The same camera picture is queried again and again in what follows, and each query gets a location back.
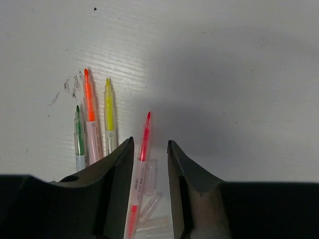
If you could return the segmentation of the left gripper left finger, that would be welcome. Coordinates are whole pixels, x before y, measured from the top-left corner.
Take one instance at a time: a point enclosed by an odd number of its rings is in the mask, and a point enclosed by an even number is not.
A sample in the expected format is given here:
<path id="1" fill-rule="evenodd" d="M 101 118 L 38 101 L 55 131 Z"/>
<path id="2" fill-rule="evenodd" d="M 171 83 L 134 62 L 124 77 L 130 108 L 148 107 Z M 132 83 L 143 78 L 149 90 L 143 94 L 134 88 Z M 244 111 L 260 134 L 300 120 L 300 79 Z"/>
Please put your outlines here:
<path id="1" fill-rule="evenodd" d="M 44 182 L 31 175 L 0 177 L 3 239 L 122 239 L 134 160 L 134 140 L 89 167 Z"/>

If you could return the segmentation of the red highlighter pen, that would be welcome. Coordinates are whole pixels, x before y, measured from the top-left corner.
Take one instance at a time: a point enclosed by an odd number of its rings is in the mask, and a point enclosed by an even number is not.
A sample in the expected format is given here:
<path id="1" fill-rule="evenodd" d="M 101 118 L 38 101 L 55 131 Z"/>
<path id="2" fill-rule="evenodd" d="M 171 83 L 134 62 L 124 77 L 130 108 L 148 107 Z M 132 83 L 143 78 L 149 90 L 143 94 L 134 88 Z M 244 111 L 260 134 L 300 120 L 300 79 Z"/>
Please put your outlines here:
<path id="1" fill-rule="evenodd" d="M 140 204 L 143 195 L 144 177 L 148 159 L 148 147 L 151 132 L 151 112 L 148 112 L 144 124 L 141 145 L 137 158 L 134 161 L 132 187 L 130 190 L 128 219 L 125 231 L 125 239 L 133 239 L 139 214 Z"/>

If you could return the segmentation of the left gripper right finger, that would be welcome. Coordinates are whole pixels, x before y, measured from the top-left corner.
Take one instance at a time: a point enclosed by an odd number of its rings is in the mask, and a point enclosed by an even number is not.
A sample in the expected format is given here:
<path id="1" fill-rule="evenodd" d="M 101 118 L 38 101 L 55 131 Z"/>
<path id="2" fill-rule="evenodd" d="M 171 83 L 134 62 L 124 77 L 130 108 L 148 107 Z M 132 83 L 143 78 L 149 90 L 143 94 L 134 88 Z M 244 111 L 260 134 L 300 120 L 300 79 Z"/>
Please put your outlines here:
<path id="1" fill-rule="evenodd" d="M 167 146 L 176 239 L 316 239 L 319 186 L 304 182 L 226 182 Z"/>

